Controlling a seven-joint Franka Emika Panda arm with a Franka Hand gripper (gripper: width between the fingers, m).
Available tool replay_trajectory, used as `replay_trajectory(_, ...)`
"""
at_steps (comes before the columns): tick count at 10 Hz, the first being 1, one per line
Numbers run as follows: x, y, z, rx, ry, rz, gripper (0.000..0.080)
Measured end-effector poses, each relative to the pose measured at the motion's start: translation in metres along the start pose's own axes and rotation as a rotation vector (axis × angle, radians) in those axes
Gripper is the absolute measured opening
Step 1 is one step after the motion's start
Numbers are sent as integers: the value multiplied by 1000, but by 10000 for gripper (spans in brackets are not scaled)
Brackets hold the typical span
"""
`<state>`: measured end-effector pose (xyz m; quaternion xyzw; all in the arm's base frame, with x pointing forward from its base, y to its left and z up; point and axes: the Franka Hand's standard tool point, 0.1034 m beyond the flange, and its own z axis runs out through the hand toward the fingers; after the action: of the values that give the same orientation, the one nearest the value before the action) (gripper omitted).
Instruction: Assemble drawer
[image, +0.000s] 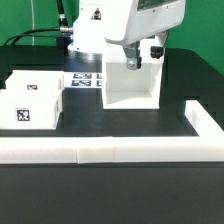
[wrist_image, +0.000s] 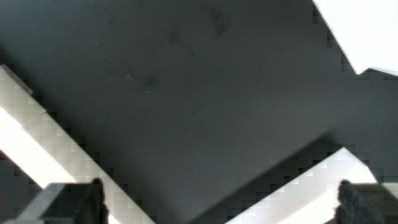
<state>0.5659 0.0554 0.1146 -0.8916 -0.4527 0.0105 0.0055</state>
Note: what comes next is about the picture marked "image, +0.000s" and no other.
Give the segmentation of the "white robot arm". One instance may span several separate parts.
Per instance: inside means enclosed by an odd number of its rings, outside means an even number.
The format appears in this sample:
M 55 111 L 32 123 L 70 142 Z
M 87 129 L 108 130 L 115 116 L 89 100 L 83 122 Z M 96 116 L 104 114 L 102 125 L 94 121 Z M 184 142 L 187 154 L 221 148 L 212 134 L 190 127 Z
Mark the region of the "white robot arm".
M 79 0 L 73 23 L 76 57 L 102 58 L 103 44 L 122 46 L 127 68 L 141 68 L 140 41 L 180 25 L 186 0 Z

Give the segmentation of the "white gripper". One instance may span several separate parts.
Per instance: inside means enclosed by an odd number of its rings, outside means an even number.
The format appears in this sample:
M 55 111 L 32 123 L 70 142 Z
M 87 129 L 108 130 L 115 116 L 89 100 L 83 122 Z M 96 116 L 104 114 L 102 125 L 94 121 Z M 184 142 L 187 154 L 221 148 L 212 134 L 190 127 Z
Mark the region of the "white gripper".
M 180 25 L 183 18 L 184 0 L 104 0 L 104 38 L 128 45 L 123 48 L 126 67 L 137 70 L 142 62 L 139 41 Z

